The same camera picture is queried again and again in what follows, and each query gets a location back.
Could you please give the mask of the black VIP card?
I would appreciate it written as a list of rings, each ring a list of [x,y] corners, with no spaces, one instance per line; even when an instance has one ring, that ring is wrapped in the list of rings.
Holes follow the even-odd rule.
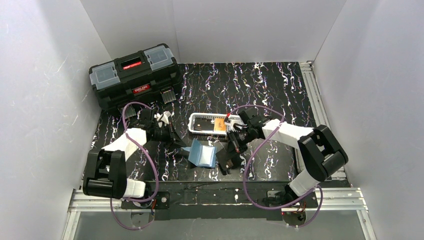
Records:
[[[243,162],[240,153],[235,151],[227,152],[224,148],[218,151],[215,156],[220,172],[224,176],[229,174],[231,169],[240,168]]]

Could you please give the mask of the blue leather card holder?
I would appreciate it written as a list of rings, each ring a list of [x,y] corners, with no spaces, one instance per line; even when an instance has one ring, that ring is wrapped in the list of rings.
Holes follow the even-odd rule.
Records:
[[[188,161],[196,167],[214,168],[216,166],[217,148],[215,146],[203,145],[200,141],[194,139],[191,146],[181,149],[188,152]]]

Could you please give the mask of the white plastic basket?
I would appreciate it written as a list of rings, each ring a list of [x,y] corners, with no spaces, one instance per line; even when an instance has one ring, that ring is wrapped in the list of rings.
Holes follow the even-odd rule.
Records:
[[[198,135],[225,136],[234,130],[234,124],[244,123],[238,115],[194,112],[189,117],[188,130]]]

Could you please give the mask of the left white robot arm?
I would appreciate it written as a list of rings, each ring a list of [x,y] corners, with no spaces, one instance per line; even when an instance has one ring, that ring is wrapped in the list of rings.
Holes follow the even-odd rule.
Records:
[[[112,143],[88,152],[82,190],[87,196],[111,199],[142,200],[146,183],[127,176],[126,162],[140,146],[150,141],[162,142],[168,149],[184,148],[186,144],[176,132],[172,113],[143,109],[126,124],[127,129]]]

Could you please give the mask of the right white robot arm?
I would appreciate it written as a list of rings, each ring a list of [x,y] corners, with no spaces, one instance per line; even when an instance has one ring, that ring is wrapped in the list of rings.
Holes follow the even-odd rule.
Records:
[[[348,155],[326,125],[303,127],[287,123],[281,119],[271,119],[259,115],[259,105],[246,104],[236,108],[243,124],[227,132],[228,145],[216,153],[221,171],[225,174],[238,165],[240,155],[247,151],[248,143],[262,139],[277,141],[300,151],[305,169],[284,188],[282,204],[263,206],[256,203],[248,193],[248,172],[243,173],[243,191],[247,199],[256,207],[277,210],[289,207],[314,191],[319,183],[331,177],[349,161]]]

